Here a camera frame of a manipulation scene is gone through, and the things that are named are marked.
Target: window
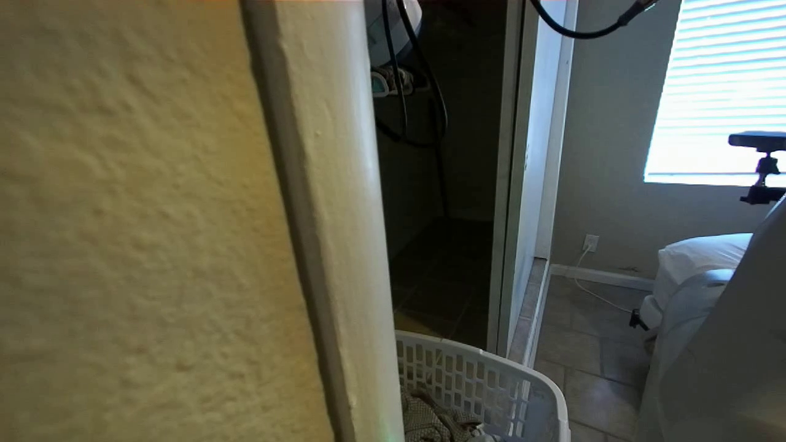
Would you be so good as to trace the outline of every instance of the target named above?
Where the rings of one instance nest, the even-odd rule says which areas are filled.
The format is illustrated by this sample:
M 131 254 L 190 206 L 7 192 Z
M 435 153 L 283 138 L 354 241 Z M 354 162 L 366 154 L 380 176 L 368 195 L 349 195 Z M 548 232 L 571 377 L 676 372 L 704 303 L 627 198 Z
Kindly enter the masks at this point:
M 646 183 L 752 185 L 742 131 L 786 131 L 786 3 L 682 0 Z

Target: floor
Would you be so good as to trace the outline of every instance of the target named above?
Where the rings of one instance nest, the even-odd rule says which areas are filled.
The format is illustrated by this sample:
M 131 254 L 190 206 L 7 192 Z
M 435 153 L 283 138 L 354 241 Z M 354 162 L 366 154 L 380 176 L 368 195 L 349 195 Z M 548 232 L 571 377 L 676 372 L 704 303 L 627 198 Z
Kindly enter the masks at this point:
M 490 224 L 435 221 L 390 262 L 396 326 L 487 346 Z
M 583 286 L 623 308 L 644 298 L 635 291 Z M 536 369 L 563 389 L 571 442 L 633 440 L 649 351 L 646 334 L 627 319 L 567 278 L 551 280 Z

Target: white laundry basket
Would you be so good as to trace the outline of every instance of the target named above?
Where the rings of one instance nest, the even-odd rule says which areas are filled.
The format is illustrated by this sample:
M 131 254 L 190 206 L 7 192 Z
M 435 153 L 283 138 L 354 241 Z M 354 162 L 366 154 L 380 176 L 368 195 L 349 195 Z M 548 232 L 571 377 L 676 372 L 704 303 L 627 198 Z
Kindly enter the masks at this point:
M 396 340 L 401 389 L 483 423 L 504 442 L 570 442 L 564 399 L 537 372 L 446 340 L 407 331 Z

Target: black cable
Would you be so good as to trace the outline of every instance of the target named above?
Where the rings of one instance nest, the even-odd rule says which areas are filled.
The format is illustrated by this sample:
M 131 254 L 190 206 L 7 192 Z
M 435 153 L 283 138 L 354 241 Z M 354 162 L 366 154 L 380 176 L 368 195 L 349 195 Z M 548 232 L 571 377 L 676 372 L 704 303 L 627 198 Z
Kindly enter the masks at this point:
M 390 55 L 396 90 L 398 90 L 401 127 L 403 127 L 403 135 L 404 135 L 407 127 L 409 127 L 409 116 L 407 116 L 407 98 L 403 94 L 403 79 L 401 79 L 398 60 L 396 60 L 396 49 L 393 49 L 388 0 L 377 0 L 377 3 L 384 8 L 385 44 L 388 44 L 388 55 Z
M 417 61 L 422 63 L 424 79 L 428 79 L 428 83 L 431 86 L 431 90 L 435 90 L 435 95 L 436 95 L 436 105 L 439 105 L 436 142 L 441 142 L 441 141 L 444 141 L 444 133 L 446 133 L 446 126 L 449 126 L 449 114 L 446 114 L 446 105 L 444 105 L 444 94 L 441 94 L 439 82 L 436 82 L 436 77 L 435 77 L 435 71 L 431 71 L 431 67 L 430 67 L 430 61 L 428 61 L 428 56 L 424 56 L 424 51 L 422 51 L 422 46 L 420 46 L 420 39 L 417 39 L 417 34 L 415 34 L 415 27 L 412 27 L 412 20 L 409 20 L 407 11 L 403 8 L 403 0 L 396 0 L 396 6 L 398 6 L 398 16 L 401 16 L 401 20 L 403 20 L 403 29 L 407 33 L 409 44 L 412 44 L 412 49 L 415 49 L 415 56 L 417 56 Z
M 388 232 L 388 248 L 393 250 L 393 244 L 396 244 L 396 232 L 393 232 L 393 210 L 396 205 L 396 153 L 393 153 L 393 146 L 388 146 L 388 212 L 385 212 L 385 232 Z
M 439 142 L 435 141 L 415 141 L 415 138 L 404 138 L 401 133 L 396 133 L 390 126 L 385 126 L 384 121 L 376 121 L 376 131 L 401 146 L 415 148 L 415 149 L 435 149 Z
M 600 39 L 600 38 L 607 38 L 607 34 L 616 33 L 618 27 L 628 24 L 644 11 L 656 6 L 656 0 L 633 0 L 633 6 L 627 12 L 622 12 L 618 20 L 611 22 L 610 27 L 594 29 L 594 33 L 579 33 L 579 29 L 567 29 L 557 20 L 552 20 L 541 0 L 530 0 L 530 3 L 533 3 L 536 12 L 541 16 L 541 20 L 551 29 L 554 29 L 557 34 L 570 38 L 570 39 Z
M 436 192 L 439 192 L 441 218 L 449 218 L 446 173 L 444 173 L 444 154 L 439 146 L 435 148 L 435 162 L 436 162 Z

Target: textured wall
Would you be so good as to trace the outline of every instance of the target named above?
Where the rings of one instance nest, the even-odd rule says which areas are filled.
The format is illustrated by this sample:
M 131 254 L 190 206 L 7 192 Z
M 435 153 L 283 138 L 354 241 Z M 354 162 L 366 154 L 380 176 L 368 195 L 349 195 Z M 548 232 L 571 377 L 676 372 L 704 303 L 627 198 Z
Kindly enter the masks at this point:
M 597 29 L 628 3 L 583 3 L 579 29 Z M 677 3 L 659 3 L 627 29 L 575 49 L 560 176 L 554 260 L 571 262 L 585 234 L 600 234 L 590 268 L 654 276 L 671 241 L 752 232 L 764 206 L 743 190 L 644 185 Z
M 0 440 L 332 440 L 235 3 L 0 29 Z

